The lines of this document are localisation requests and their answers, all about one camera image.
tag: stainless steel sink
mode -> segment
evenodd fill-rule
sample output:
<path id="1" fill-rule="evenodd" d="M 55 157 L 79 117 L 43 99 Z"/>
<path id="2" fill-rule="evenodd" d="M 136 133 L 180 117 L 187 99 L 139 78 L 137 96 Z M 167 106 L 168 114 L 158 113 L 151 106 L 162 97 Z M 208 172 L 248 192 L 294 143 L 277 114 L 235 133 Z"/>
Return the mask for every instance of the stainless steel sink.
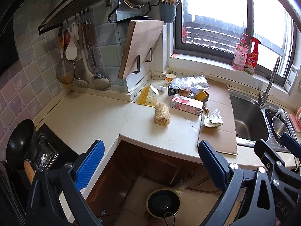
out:
<path id="1" fill-rule="evenodd" d="M 254 147 L 255 141 L 265 140 L 275 151 L 287 152 L 280 140 L 273 133 L 271 118 L 276 114 L 278 106 L 267 103 L 260 106 L 257 98 L 229 90 L 236 129 L 236 142 L 238 145 Z M 297 140 L 293 127 L 287 115 L 282 120 L 289 130 L 289 134 Z"/>

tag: kitchen counter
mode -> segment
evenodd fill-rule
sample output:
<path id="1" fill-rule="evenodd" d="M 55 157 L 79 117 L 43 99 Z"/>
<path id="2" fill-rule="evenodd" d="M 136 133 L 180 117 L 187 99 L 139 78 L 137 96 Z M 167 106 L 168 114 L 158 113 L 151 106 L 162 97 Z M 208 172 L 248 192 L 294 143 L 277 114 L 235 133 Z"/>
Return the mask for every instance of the kitchen counter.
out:
<path id="1" fill-rule="evenodd" d="M 158 102 L 170 105 L 171 97 L 159 92 Z M 202 163 L 198 156 L 197 141 L 201 118 L 170 108 L 171 122 L 167 127 L 154 120 L 155 109 L 126 101 L 70 92 L 39 123 L 45 123 L 63 142 L 76 153 L 86 152 L 96 140 L 105 144 L 105 154 L 88 186 L 81 192 L 87 198 L 97 179 L 121 140 L 165 155 Z M 255 170 L 263 166 L 253 148 L 237 146 L 237 156 L 224 155 L 229 163 L 243 169 Z M 286 167 L 296 167 L 292 154 L 278 154 Z M 74 218 L 62 194 L 63 209 L 69 222 Z"/>

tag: wooden cutting board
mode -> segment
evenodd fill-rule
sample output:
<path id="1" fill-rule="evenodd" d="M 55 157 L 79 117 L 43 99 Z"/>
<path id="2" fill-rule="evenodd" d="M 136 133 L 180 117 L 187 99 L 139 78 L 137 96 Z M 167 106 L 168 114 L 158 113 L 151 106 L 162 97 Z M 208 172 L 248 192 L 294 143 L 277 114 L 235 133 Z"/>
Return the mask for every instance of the wooden cutting board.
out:
<path id="1" fill-rule="evenodd" d="M 209 100 L 204 103 L 210 113 L 218 109 L 224 122 L 219 127 L 200 128 L 199 142 L 208 140 L 211 146 L 220 153 L 237 155 L 236 133 L 234 114 L 231 105 L 230 95 L 226 84 L 207 79 L 209 88 Z"/>
<path id="2" fill-rule="evenodd" d="M 137 70 L 136 57 L 140 55 L 140 65 L 148 60 L 150 48 L 154 48 L 163 28 L 160 20 L 132 20 L 123 48 L 122 60 L 118 77 L 123 80 L 132 71 Z"/>

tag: black wok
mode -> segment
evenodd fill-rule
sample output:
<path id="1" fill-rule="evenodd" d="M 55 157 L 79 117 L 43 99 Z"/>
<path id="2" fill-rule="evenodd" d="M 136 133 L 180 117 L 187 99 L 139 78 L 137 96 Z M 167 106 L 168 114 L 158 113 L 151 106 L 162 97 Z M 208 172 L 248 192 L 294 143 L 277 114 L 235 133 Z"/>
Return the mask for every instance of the black wok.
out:
<path id="1" fill-rule="evenodd" d="M 20 122 L 13 130 L 6 148 L 10 168 L 24 169 L 24 159 L 35 161 L 39 153 L 37 131 L 30 119 Z"/>

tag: window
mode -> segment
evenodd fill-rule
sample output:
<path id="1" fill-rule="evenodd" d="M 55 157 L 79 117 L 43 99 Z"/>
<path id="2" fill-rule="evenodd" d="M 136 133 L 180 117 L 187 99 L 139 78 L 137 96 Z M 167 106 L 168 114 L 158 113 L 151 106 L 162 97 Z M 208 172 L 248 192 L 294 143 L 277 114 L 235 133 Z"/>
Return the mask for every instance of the window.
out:
<path id="1" fill-rule="evenodd" d="M 231 64 L 242 33 L 260 40 L 256 74 L 269 79 L 276 59 L 276 83 L 283 86 L 291 66 L 293 20 L 278 0 L 182 0 L 177 9 L 175 52 Z"/>

